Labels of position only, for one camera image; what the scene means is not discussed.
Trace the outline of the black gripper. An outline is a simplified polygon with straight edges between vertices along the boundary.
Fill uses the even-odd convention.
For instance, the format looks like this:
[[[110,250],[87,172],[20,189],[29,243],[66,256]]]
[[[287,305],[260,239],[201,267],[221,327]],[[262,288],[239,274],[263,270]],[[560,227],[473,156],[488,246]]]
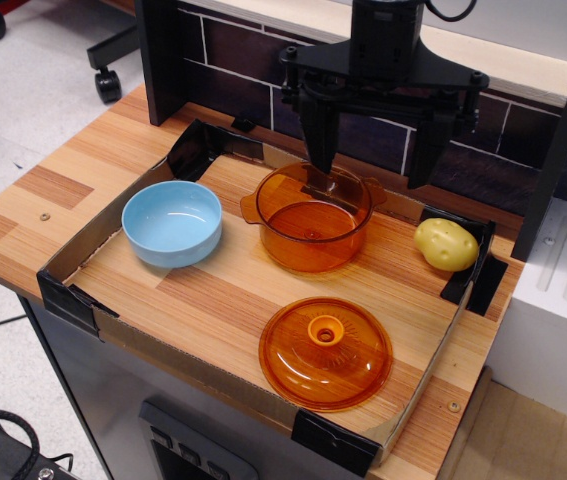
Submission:
[[[423,15],[457,22],[475,5],[448,16],[430,1],[355,1],[349,39],[284,49],[283,97],[299,116],[311,164],[331,172],[343,112],[406,118],[418,121],[407,186],[429,184],[453,134],[475,128],[489,78],[430,51]]]

